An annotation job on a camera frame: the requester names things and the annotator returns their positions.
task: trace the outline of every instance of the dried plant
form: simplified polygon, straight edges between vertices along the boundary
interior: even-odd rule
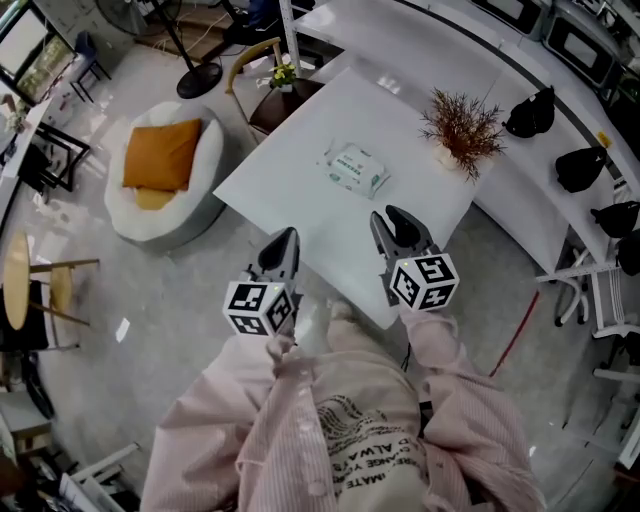
[[[480,158],[502,153],[502,131],[496,130],[500,106],[490,110],[478,99],[466,94],[450,94],[433,90],[433,111],[423,112],[427,128],[420,130],[427,139],[435,138],[451,151],[467,179],[480,177],[477,162]]]

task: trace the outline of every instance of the wet wipes package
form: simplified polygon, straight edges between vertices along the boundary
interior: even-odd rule
[[[390,176],[384,165],[351,142],[327,151],[323,168],[331,181],[369,199]]]

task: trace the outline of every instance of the orange cushion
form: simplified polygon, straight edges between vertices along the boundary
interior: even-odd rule
[[[141,210],[162,210],[175,195],[175,192],[141,187],[136,190],[136,204]]]
[[[124,163],[123,187],[187,190],[200,119],[133,129]]]

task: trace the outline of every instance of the red cable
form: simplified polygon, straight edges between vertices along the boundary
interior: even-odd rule
[[[511,338],[509,345],[500,356],[500,359],[498,360],[498,364],[496,364],[496,367],[489,374],[489,377],[493,377],[496,374],[496,372],[498,371],[498,368],[502,366],[502,363],[504,363],[504,360],[509,355],[509,352],[511,352],[511,349],[513,348],[513,345],[515,345],[516,340],[518,339],[518,337],[520,336],[520,333],[524,329],[524,326],[527,323],[527,320],[529,320],[529,317],[531,316],[531,313],[533,312],[533,308],[536,306],[536,303],[538,302],[539,297],[540,297],[540,292],[536,291],[536,294],[533,296],[533,299],[531,300],[531,304],[529,304],[529,309],[527,309],[527,314],[524,315],[524,318],[522,319],[522,322],[520,322],[520,325],[518,326],[516,333],[513,335],[513,338]]]

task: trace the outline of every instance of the white t-shirt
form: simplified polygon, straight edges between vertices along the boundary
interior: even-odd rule
[[[338,510],[424,510],[418,395],[398,366],[377,354],[342,352],[319,357],[315,377]]]

